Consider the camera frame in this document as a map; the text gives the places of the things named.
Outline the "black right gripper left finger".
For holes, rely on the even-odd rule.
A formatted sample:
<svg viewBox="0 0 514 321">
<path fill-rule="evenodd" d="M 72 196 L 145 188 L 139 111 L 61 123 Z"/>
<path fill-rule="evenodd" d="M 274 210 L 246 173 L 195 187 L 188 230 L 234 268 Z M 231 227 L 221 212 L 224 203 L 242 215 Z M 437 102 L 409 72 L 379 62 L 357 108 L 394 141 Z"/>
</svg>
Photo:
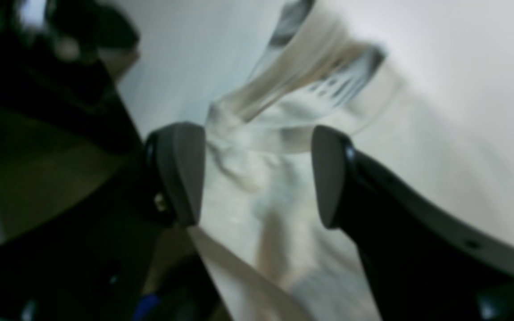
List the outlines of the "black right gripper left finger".
<svg viewBox="0 0 514 321">
<path fill-rule="evenodd" d="M 204 128 L 149 134 L 87 198 L 0 245 L 0 321 L 130 321 L 160 232 L 198 224 Z"/>
</svg>

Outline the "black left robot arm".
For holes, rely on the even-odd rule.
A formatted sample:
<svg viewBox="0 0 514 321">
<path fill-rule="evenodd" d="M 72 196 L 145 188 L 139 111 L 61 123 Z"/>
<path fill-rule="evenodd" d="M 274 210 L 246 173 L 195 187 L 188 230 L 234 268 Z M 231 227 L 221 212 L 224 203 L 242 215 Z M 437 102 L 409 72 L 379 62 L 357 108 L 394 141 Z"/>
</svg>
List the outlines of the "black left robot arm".
<svg viewBox="0 0 514 321">
<path fill-rule="evenodd" d="M 140 34 L 102 0 L 0 0 L 0 104 L 126 154 L 141 144 L 116 89 Z"/>
</svg>

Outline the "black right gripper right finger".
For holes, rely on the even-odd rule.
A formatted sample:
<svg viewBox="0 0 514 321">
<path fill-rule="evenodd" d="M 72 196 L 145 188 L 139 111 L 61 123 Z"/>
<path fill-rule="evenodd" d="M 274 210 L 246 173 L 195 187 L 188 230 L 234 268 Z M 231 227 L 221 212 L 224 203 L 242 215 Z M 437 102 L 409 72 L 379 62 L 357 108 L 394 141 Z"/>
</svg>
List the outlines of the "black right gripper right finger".
<svg viewBox="0 0 514 321">
<path fill-rule="evenodd" d="M 514 247 L 465 224 L 316 126 L 320 219 L 356 245 L 384 321 L 514 321 Z"/>
</svg>

